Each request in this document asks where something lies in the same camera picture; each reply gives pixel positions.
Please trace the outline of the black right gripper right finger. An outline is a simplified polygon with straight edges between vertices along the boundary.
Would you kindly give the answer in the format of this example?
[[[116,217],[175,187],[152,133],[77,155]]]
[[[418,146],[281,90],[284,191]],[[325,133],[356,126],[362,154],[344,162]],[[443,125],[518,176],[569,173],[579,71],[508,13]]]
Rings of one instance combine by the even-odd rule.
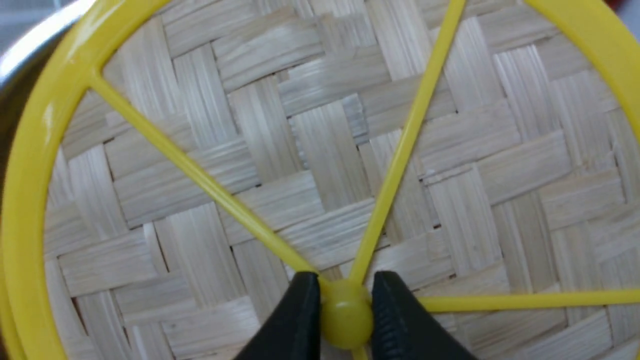
[[[375,360],[475,360],[421,305],[393,271],[378,271],[372,288]]]

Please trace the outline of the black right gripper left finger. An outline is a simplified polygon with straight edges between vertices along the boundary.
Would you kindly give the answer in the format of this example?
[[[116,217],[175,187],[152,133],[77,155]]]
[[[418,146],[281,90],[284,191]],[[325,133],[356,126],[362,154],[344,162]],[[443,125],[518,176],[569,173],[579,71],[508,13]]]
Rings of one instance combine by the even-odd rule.
[[[318,360],[322,294],[315,272],[297,272],[256,334],[236,360]]]

